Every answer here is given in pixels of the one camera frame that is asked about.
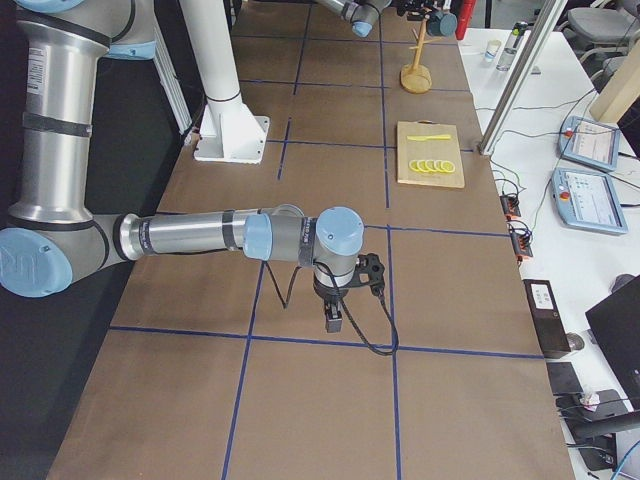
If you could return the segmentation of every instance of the white desk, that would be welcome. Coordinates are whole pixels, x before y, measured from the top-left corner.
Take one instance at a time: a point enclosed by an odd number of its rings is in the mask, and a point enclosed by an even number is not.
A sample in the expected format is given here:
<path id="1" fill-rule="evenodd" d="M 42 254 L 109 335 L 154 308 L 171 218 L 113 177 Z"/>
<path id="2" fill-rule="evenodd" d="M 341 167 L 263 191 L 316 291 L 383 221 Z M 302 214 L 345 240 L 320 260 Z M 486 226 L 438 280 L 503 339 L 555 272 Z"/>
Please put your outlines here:
<path id="1" fill-rule="evenodd" d="M 469 29 L 465 39 L 459 44 L 483 131 L 493 113 L 483 108 L 495 108 L 511 73 L 497 71 L 495 62 L 487 64 L 483 59 L 484 49 L 487 41 L 492 39 L 500 39 L 504 44 L 508 33 L 506 30 Z M 516 106 L 559 105 L 577 100 L 593 88 L 560 33 L 552 34 L 537 66 L 541 74 L 531 75 L 527 80 Z M 590 117 L 588 106 L 595 95 L 595 92 L 587 95 L 576 105 L 572 115 Z M 548 110 L 514 110 L 505 129 L 529 135 L 557 132 L 573 105 Z M 493 161 L 514 170 L 520 176 L 521 184 L 526 188 L 520 194 L 520 209 L 522 220 L 529 227 L 533 227 L 535 211 L 543 199 L 543 191 L 553 169 L 558 165 L 583 168 L 565 160 L 558 164 L 557 140 L 557 135 L 526 138 L 507 132 L 497 143 L 492 155 Z M 633 154 L 626 140 L 621 142 L 621 151 Z M 506 171 L 504 173 L 507 178 L 515 181 L 513 174 Z M 640 162 L 620 157 L 615 175 L 639 184 Z M 614 185 L 621 203 L 640 202 L 640 191 L 618 181 L 614 181 Z M 505 191 L 513 191 L 513 188 L 506 185 Z M 629 233 L 619 237 L 567 228 L 558 216 L 547 190 L 534 230 L 534 258 L 525 261 L 520 269 L 522 278 L 551 282 L 565 331 L 578 333 L 585 340 L 584 350 L 566 358 L 573 363 L 584 390 L 614 388 L 621 396 L 624 396 L 624 392 L 602 352 L 588 340 L 586 330 L 589 325 L 584 312 L 609 295 L 609 289 L 617 275 L 640 274 L 640 209 L 624 209 L 624 215 Z M 571 459 L 576 478 L 590 478 L 577 451 L 571 451 Z M 604 471 L 600 477 L 608 478 L 610 473 Z"/>

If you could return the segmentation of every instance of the gray chair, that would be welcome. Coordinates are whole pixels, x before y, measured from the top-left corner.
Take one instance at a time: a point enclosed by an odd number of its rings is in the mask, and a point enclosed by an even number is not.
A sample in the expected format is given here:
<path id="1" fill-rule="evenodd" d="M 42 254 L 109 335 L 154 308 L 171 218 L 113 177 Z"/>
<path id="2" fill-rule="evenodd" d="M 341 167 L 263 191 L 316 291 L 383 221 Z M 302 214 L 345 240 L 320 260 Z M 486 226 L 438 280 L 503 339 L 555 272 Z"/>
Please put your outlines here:
<path id="1" fill-rule="evenodd" d="M 627 54 L 640 35 L 639 0 L 617 0 L 615 10 L 603 8 L 606 3 L 569 10 L 568 21 L 558 28 L 568 28 L 593 45 L 580 57 L 580 63 L 596 53 Z"/>

